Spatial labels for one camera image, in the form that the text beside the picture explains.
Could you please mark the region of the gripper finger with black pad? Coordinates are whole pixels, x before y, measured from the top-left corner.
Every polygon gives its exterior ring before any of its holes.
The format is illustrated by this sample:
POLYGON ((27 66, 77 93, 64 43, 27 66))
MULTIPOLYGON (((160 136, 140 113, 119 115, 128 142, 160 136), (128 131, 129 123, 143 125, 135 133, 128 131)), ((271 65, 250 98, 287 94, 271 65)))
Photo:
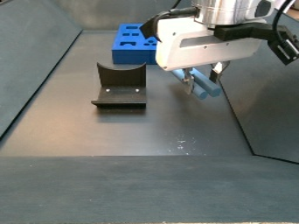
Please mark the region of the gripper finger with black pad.
POLYGON ((184 74, 184 76, 183 76, 184 90, 186 90, 186 93, 190 95, 192 93, 192 89, 194 89, 192 69, 184 68, 183 74, 184 74))

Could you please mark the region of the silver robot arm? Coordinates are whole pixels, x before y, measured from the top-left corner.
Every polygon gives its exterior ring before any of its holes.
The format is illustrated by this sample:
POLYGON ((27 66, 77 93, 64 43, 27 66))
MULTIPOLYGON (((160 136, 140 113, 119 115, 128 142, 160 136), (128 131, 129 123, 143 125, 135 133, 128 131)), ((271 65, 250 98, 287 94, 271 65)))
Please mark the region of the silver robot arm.
POLYGON ((171 9, 154 20, 150 31, 158 39, 155 60, 172 72, 186 92, 199 97, 216 95, 216 80, 232 60, 258 51, 262 39, 219 38, 219 28, 268 27, 275 0, 192 0, 191 7, 171 9))

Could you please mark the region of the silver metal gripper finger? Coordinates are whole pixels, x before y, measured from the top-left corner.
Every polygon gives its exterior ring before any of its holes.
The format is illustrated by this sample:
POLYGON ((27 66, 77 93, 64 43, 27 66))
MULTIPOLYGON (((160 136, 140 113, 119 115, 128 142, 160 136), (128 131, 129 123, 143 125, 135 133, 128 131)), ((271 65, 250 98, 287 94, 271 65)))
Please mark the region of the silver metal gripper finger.
POLYGON ((222 61, 211 65, 211 71, 210 71, 210 80, 216 83, 220 79, 220 76, 230 66, 228 61, 222 61))

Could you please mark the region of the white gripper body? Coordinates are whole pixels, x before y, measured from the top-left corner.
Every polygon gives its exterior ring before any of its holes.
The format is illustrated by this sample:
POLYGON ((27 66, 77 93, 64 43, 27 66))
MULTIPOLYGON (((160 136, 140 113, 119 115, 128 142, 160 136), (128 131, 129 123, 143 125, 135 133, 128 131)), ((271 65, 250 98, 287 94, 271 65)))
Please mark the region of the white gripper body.
POLYGON ((162 19, 158 37, 155 60, 164 71, 251 57, 260 45, 255 38, 219 40, 192 17, 162 19))

